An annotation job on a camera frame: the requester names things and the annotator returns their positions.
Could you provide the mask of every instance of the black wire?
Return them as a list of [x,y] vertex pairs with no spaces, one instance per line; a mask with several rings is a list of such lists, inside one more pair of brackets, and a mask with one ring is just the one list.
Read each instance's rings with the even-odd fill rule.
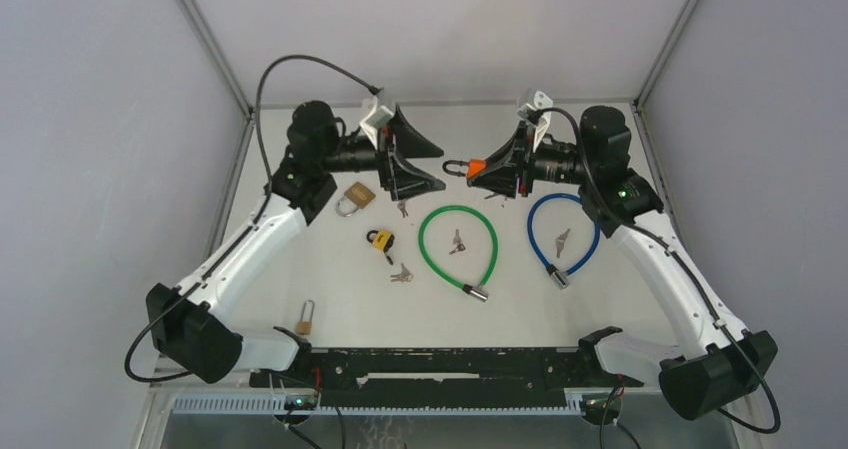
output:
[[[571,129],[574,132],[574,138],[575,138],[575,140],[576,140],[575,142],[577,144],[577,153],[580,156],[580,161],[583,164],[584,172],[586,174],[586,182],[589,186],[590,191],[592,192],[593,196],[595,197],[595,200],[598,201],[598,203],[601,207],[601,210],[604,213],[606,213],[607,217],[609,217],[613,222],[620,224],[624,227],[627,227],[629,229],[632,229],[632,230],[648,237],[649,239],[653,240],[657,244],[659,244],[660,247],[662,247],[666,251],[666,253],[669,254],[675,260],[675,262],[683,269],[683,271],[686,273],[687,277],[689,277],[689,279],[695,285],[695,289],[698,291],[698,294],[701,296],[701,299],[704,300],[704,304],[706,304],[707,310],[709,311],[710,316],[713,318],[713,320],[718,321],[719,319],[721,319],[721,317],[718,314],[718,311],[716,311],[715,307],[713,306],[712,301],[710,300],[709,296],[707,295],[706,290],[704,290],[704,287],[701,285],[701,281],[699,281],[698,278],[695,277],[695,274],[692,272],[692,270],[689,268],[689,266],[686,264],[686,262],[683,260],[683,258],[680,257],[680,255],[677,254],[677,252],[674,251],[674,249],[672,249],[668,245],[668,243],[666,243],[661,237],[657,236],[653,232],[651,232],[651,231],[649,231],[649,230],[647,230],[643,227],[639,227],[635,223],[630,223],[630,222],[622,220],[614,212],[612,212],[612,210],[610,210],[609,206],[607,206],[606,202],[604,201],[604,198],[601,196],[601,191],[598,189],[598,185],[595,182],[595,178],[592,175],[592,169],[589,166],[589,161],[586,157],[586,151],[585,151],[585,148],[583,147],[583,139],[580,137],[580,127],[578,126],[577,121],[574,120],[574,117],[572,117],[572,115],[569,114],[568,111],[566,111],[564,109],[560,109],[558,107],[549,107],[549,108],[545,108],[545,109],[540,109],[540,110],[536,111],[535,114],[541,115],[541,114],[544,114],[546,112],[556,112],[560,115],[563,115],[563,116],[565,116],[566,119],[568,119],[568,122],[571,123]],[[722,326],[719,326],[719,329],[724,334],[724,336],[730,341],[730,343],[733,345],[733,347],[736,348],[736,350],[739,352],[739,354],[742,355],[742,358],[745,360],[745,363],[751,369],[754,376],[757,378],[760,385],[762,386],[763,392],[765,392],[766,397],[768,398],[768,401],[769,401],[769,405],[771,406],[772,416],[774,418],[774,424],[770,428],[757,427],[757,426],[754,426],[754,425],[752,425],[748,422],[745,422],[745,421],[739,419],[738,417],[730,414],[729,412],[727,412],[726,410],[724,410],[722,408],[718,408],[717,411],[720,414],[722,414],[725,417],[732,420],[733,422],[735,422],[735,423],[741,425],[742,427],[749,429],[751,431],[754,431],[754,432],[757,432],[757,433],[760,433],[760,434],[774,434],[774,433],[776,433],[777,431],[780,430],[780,426],[781,426],[780,408],[777,406],[777,400],[774,398],[774,394],[771,392],[771,388],[769,387],[768,383],[766,383],[766,380],[763,377],[763,375],[760,374],[760,371],[757,369],[757,366],[753,363],[753,361],[751,361],[751,359],[748,357],[748,355],[745,353],[745,351],[739,346],[739,344],[736,342],[736,339],[733,337],[733,335],[730,334],[730,331],[727,329],[727,327],[722,325]]]
[[[312,384],[309,384],[307,382],[295,379],[293,377],[285,376],[285,375],[280,374],[276,371],[268,371],[268,372],[270,372],[273,376],[276,376],[276,377],[278,377],[278,378],[280,378],[284,381],[293,382],[295,384],[300,384],[304,387],[312,389],[313,391],[317,392],[318,394],[321,394],[323,392],[320,388],[313,386]],[[342,416],[342,411],[338,407],[333,406],[333,409],[336,410],[336,415],[338,415],[338,418],[339,418],[339,427],[341,428],[341,431],[342,431],[342,449],[345,449],[347,447],[347,427],[345,427],[344,416]],[[288,417],[290,414],[291,414],[291,411],[289,411],[289,413],[286,414],[285,417]]]
[[144,329],[142,329],[141,332],[138,333],[138,335],[135,337],[135,340],[133,340],[132,344],[130,344],[130,348],[127,350],[127,355],[124,356],[124,372],[127,373],[127,376],[129,376],[130,379],[137,381],[137,382],[146,382],[146,383],[150,384],[150,383],[154,383],[154,382],[173,381],[174,379],[179,379],[181,377],[186,377],[186,376],[191,375],[191,371],[184,371],[184,372],[180,372],[180,373],[177,373],[177,374],[171,374],[170,376],[162,376],[162,377],[139,376],[138,374],[136,374],[132,370],[132,356],[135,353],[135,350],[138,348],[138,345],[141,343],[141,340],[144,339],[144,336],[146,336],[147,333],[150,332],[151,329],[153,329],[153,326],[158,324],[159,321],[161,321],[166,315],[168,315],[168,313],[171,312],[172,309],[177,307],[178,304],[180,304],[184,300],[188,299],[188,297],[194,291],[196,291],[198,288],[200,288],[200,285],[201,284],[199,282],[197,282],[193,286],[191,286],[191,288],[188,291],[186,291],[186,293],[183,294],[179,299],[177,299],[176,302],[174,302],[173,304],[168,306],[164,311],[162,311],[161,314],[159,314],[158,316],[153,318],[153,320],[150,321],[150,323],[147,324],[147,326],[145,326]]
[[268,68],[265,69],[265,72],[262,73],[262,77],[259,78],[259,86],[256,88],[256,103],[253,106],[253,117],[256,121],[256,142],[259,143],[259,154],[262,156],[262,163],[265,165],[265,174],[268,176],[268,189],[267,189],[268,192],[271,191],[272,175],[271,175],[271,164],[268,162],[268,154],[265,152],[265,143],[262,140],[262,123],[261,123],[261,117],[260,117],[261,113],[262,113],[262,110],[261,110],[262,90],[265,88],[265,81],[268,79],[268,75],[271,74],[271,71],[274,70],[274,68],[277,67],[278,65],[280,65],[280,64],[282,64],[286,61],[292,61],[292,60],[312,61],[312,62],[321,64],[323,66],[329,67],[330,69],[332,69],[332,70],[334,70],[334,71],[336,71],[340,74],[347,76],[348,78],[350,78],[351,80],[353,80],[357,84],[368,89],[368,92],[370,92],[372,95],[376,95],[378,92],[380,92],[380,89],[378,87],[372,86],[371,84],[368,84],[363,79],[355,76],[353,73],[342,69],[341,67],[333,64],[332,62],[321,59],[320,57],[309,56],[309,55],[306,55],[306,54],[290,54],[288,56],[283,56],[279,59],[276,59],[274,62],[272,62],[268,66]]
[[313,441],[312,439],[310,439],[310,438],[309,438],[306,434],[304,434],[304,433],[300,432],[300,430],[299,430],[298,428],[296,428],[296,427],[294,427],[294,426],[292,426],[292,425],[289,425],[289,426],[288,426],[288,430],[289,430],[289,431],[291,431],[291,433],[292,433],[292,434],[294,434],[295,436],[297,436],[297,437],[299,437],[301,440],[303,440],[303,442],[305,442],[305,443],[309,444],[310,446],[314,447],[315,449],[321,449],[321,446],[319,446],[318,444],[316,444],[316,443],[315,443],[315,441]]
[[[309,56],[309,55],[306,55],[306,54],[291,54],[291,55],[288,55],[288,56],[283,56],[283,57],[275,60],[274,62],[272,62],[271,65],[269,65],[268,68],[265,69],[265,72],[262,73],[262,77],[259,79],[259,87],[256,89],[256,105],[254,106],[254,117],[256,119],[256,142],[259,144],[259,154],[262,157],[262,164],[265,166],[265,174],[268,176],[268,186],[265,188],[265,199],[262,201],[262,205],[259,207],[259,210],[256,211],[256,215],[253,218],[253,224],[254,225],[256,225],[259,222],[260,219],[262,219],[262,216],[265,214],[265,209],[268,207],[268,203],[271,202],[271,194],[272,194],[271,185],[273,183],[273,176],[271,174],[271,164],[268,162],[268,154],[265,151],[265,142],[262,139],[262,128],[261,128],[260,122],[259,122],[259,114],[261,112],[259,105],[262,101],[262,90],[265,87],[265,80],[268,79],[268,75],[271,73],[271,70],[273,70],[279,64],[282,64],[283,62],[290,61],[290,60],[305,60],[305,61],[316,62],[318,64],[329,67],[330,69],[333,69],[336,72],[339,72],[339,73],[347,76],[348,78],[352,79],[357,84],[365,86],[365,88],[368,89],[368,92],[370,92],[372,95],[376,95],[378,92],[380,92],[380,89],[378,87],[372,86],[371,84],[368,84],[363,79],[355,76],[353,73],[351,73],[349,71],[342,69],[341,67],[333,64],[332,62],[321,59],[320,57]],[[343,120],[337,119],[337,122],[338,121],[341,121],[341,124],[342,124],[342,139],[344,139],[345,133],[347,132],[347,127],[345,126],[345,123],[344,123]],[[213,262],[210,265],[209,269],[207,269],[206,272],[203,273],[203,275],[200,278],[200,282],[195,283],[194,286],[192,286],[188,291],[186,291],[185,294],[180,296],[180,298],[177,299],[177,301],[175,301],[173,304],[168,306],[164,311],[162,311],[161,314],[159,314],[156,318],[154,318],[152,321],[150,321],[150,323],[147,324],[147,326],[145,326],[144,329],[142,329],[141,332],[138,333],[135,340],[133,340],[132,344],[130,344],[129,349],[127,350],[127,354],[124,357],[124,372],[127,374],[127,376],[130,379],[137,381],[137,382],[145,382],[145,383],[151,383],[152,384],[152,383],[157,383],[157,382],[173,381],[174,379],[180,379],[182,377],[190,376],[192,374],[191,371],[184,371],[184,372],[180,372],[178,374],[172,374],[170,376],[163,376],[163,377],[139,376],[138,374],[136,374],[132,370],[132,367],[131,367],[132,356],[133,356],[133,354],[135,354],[135,351],[136,351],[136,349],[138,349],[138,345],[141,343],[142,339],[144,339],[144,336],[146,336],[147,333],[149,333],[151,331],[151,329],[153,329],[153,327],[157,323],[159,323],[159,321],[164,319],[165,316],[167,316],[175,307],[177,307],[177,305],[179,305],[180,303],[182,303],[183,301],[188,299],[189,296],[191,296],[192,293],[194,293],[194,291],[196,291],[197,289],[202,287],[203,282],[206,281],[206,279],[208,279],[209,277],[211,277],[212,273],[215,272],[215,269],[217,269],[218,266],[233,252],[233,250],[235,250],[235,248],[238,247],[239,244],[241,244],[241,242],[244,240],[244,238],[247,237],[248,234],[250,234],[251,230],[252,230],[252,228],[245,229],[244,232],[242,232],[239,235],[239,237],[236,238],[236,240],[233,241],[233,243],[230,244],[230,246],[227,247],[227,249],[223,253],[221,253],[221,256],[218,257],[218,259],[216,259],[215,262]]]
[[604,426],[607,424],[607,413],[609,413],[609,406],[612,404],[612,400],[615,399],[615,394],[618,392],[619,388],[623,387],[623,383],[618,381],[618,383],[613,386],[610,391],[609,397],[607,397],[607,403],[604,404],[604,414],[601,416],[601,430],[598,432],[598,443],[601,446],[601,449],[604,449]]
[[633,433],[630,432],[630,429],[624,427],[624,424],[620,422],[616,422],[615,425],[618,426],[619,429],[621,429],[621,432],[627,434],[627,437],[629,437],[630,440],[633,441],[633,445],[636,446],[636,449],[642,449],[642,445],[639,444],[639,441],[636,440],[636,436],[634,436]]

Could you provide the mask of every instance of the black plastic cover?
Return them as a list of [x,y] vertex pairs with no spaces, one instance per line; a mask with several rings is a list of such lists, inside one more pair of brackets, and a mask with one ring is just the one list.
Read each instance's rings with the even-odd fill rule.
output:
[[[146,298],[150,320],[177,299],[176,289],[153,286]],[[154,325],[150,334],[159,352],[210,384],[226,376],[241,356],[242,337],[224,327],[206,307],[187,300]]]
[[[743,338],[739,346],[761,375],[765,375],[777,355],[777,343],[767,331]],[[750,394],[759,386],[759,380],[732,345],[697,359],[674,359],[661,365],[660,389],[672,409],[689,421]]]
[[467,179],[468,186],[506,197],[515,197],[518,193],[527,196],[533,190],[531,164],[528,163],[532,157],[528,141],[531,132],[526,122],[520,122],[509,141],[486,158],[486,167]]
[[406,159],[442,157],[445,151],[430,142],[406,120],[400,106],[395,106],[395,116],[389,121],[389,132],[395,136],[395,148]]

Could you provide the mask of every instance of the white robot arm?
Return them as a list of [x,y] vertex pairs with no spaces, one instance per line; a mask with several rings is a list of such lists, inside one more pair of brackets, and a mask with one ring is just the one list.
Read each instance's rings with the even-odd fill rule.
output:
[[[577,144],[547,134],[551,112],[569,119]],[[578,184],[584,212],[639,270],[677,339],[677,345],[663,346],[608,327],[582,338],[579,349],[600,370],[660,386],[689,420],[755,390],[777,345],[766,331],[748,331],[681,246],[659,197],[629,167],[631,134],[624,115],[594,106],[578,126],[543,92],[528,90],[518,101],[518,116],[515,134],[494,154],[447,161],[445,172],[507,197],[528,196],[537,181]]]
[[[286,155],[250,218],[175,287],[157,284],[148,293],[150,324],[124,361],[132,379],[161,382],[194,374],[212,383],[233,369],[288,369],[299,351],[309,350],[284,328],[236,328],[231,317],[259,272],[327,204],[336,190],[331,173],[376,170],[392,200],[445,188],[406,160],[444,152],[415,131],[385,91],[366,99],[363,107],[361,131],[346,137],[338,134],[338,119],[326,103],[310,101],[295,109]],[[162,354],[187,371],[164,378],[136,375],[130,360],[147,332]]]

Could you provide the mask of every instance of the brass padlock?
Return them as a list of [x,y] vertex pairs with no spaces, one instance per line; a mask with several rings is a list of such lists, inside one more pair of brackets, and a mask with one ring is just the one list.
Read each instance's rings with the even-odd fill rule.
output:
[[[368,205],[374,198],[377,197],[371,192],[371,189],[365,187],[365,184],[361,182],[356,182],[352,186],[345,191],[344,196],[341,197],[338,201],[336,201],[336,214],[342,217],[352,216],[356,213],[356,211],[364,208]],[[350,201],[353,203],[354,207],[350,211],[342,211],[342,202]]]
[[[309,307],[309,318],[306,316],[306,308]],[[312,316],[315,315],[315,301],[307,299],[303,303],[303,309],[300,310],[300,321],[294,326],[295,334],[299,336],[308,336],[312,334]]]

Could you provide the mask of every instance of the metal hook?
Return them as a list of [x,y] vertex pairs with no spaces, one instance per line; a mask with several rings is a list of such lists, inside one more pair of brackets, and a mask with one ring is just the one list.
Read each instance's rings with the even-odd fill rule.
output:
[[448,169],[448,166],[468,167],[468,162],[466,162],[466,161],[456,161],[456,160],[451,159],[451,160],[445,161],[442,164],[442,170],[445,171],[445,173],[450,174],[451,176],[465,177],[465,175],[466,175],[465,172]]
[[344,211],[342,211],[342,202],[344,202],[344,201],[350,201],[350,199],[348,199],[347,196],[342,196],[341,199],[336,201],[336,214],[338,214],[342,217],[350,217],[350,216],[354,215],[356,213],[356,211],[358,211],[360,209],[359,206],[354,204],[353,209],[351,209],[348,212],[344,212]]
[[[309,307],[309,319],[306,318],[306,308]],[[303,303],[303,308],[300,310],[300,320],[301,322],[312,322],[312,316],[315,315],[315,301],[312,299],[307,299],[306,302]]]

